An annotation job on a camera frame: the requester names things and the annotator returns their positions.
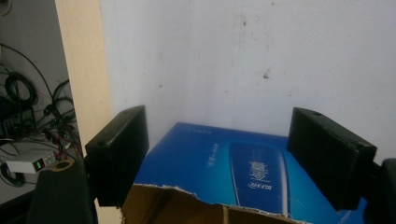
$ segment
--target cardboard box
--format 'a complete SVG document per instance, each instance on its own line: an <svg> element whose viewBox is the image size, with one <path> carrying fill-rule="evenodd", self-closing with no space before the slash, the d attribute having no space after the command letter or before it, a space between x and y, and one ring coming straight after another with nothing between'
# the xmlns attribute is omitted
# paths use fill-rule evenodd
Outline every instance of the cardboard box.
<svg viewBox="0 0 396 224"><path fill-rule="evenodd" d="M335 211L287 141L178 123L143 161L122 207L124 221L362 223L366 202L356 211Z"/></svg>

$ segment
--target electronic device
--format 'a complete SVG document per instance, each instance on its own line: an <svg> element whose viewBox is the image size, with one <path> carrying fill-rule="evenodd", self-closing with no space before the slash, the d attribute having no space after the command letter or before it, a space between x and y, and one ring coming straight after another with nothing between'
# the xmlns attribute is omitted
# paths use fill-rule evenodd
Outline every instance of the electronic device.
<svg viewBox="0 0 396 224"><path fill-rule="evenodd" d="M33 149L8 160L7 166L13 173L35 174L51 166L55 161L52 150Z"/></svg>
<svg viewBox="0 0 396 224"><path fill-rule="evenodd" d="M149 149L145 107L120 112L86 149L84 161L40 172L27 223L97 223L95 198L121 207Z"/></svg>
<svg viewBox="0 0 396 224"><path fill-rule="evenodd" d="M0 108L0 137L17 138L35 129L35 116L31 106L22 105L20 108L0 96Z"/></svg>
<svg viewBox="0 0 396 224"><path fill-rule="evenodd" d="M396 223L396 159L373 162L376 147L325 115L294 108L288 151L335 210L367 201L366 223Z"/></svg>

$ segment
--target printed phone image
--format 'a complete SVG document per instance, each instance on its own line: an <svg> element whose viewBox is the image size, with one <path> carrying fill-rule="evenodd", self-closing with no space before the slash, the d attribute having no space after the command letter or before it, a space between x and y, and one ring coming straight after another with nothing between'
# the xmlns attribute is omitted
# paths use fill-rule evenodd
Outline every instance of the printed phone image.
<svg viewBox="0 0 396 224"><path fill-rule="evenodd" d="M237 204L287 216L289 190L282 151L249 143L230 143L229 149Z"/></svg>

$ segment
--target white wall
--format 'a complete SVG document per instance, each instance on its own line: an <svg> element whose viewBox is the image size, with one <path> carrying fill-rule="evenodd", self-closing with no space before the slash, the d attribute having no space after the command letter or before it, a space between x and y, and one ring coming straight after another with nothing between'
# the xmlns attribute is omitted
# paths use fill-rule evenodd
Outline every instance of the white wall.
<svg viewBox="0 0 396 224"><path fill-rule="evenodd" d="M317 110L396 157L396 2L102 0L112 109L288 135Z"/></svg>

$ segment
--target wire bundle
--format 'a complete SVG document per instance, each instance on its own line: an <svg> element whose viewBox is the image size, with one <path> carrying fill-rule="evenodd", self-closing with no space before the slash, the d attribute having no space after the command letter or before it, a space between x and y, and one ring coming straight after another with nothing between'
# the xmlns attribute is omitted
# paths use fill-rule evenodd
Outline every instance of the wire bundle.
<svg viewBox="0 0 396 224"><path fill-rule="evenodd" d="M42 146L46 146L48 150L53 150L58 160L69 158L73 160L82 159L82 147L79 140L79 133L74 126L76 123L76 113L74 110L73 99L68 97L64 92L64 87L69 84L69 80L67 79L66 81L60 83L52 92L41 71L28 57L8 45L0 43L0 46L18 53L33 66L33 68L41 76L41 79L47 88L50 99L50 103L43 110L43 117L35 122L35 128L33 130L31 130L29 133L18 136L18 138L0 136L0 146L4 143L10 143L15 148L17 153L20 154L18 149L12 143L40 144ZM38 96L33 83L24 75L15 71L10 72L10 69L6 68L3 64L0 63L0 65L3 66L6 71L1 73L7 75L4 85L7 93L7 99L10 102L13 102L18 113L21 114L26 108L36 105L38 102ZM63 112L60 109L61 106L63 106L63 108L64 106L66 108L69 107L69 109ZM43 123L45 118L48 118L49 121ZM75 155L70 154L69 149L71 148L76 150ZM5 153L4 155L7 156L17 156L16 154L5 151L2 148L0 148L0 151ZM23 174L12 175L8 170L7 164L4 161L0 162L0 177L6 184L9 184L13 187L20 187L23 185L23 183L27 183L25 182Z"/></svg>

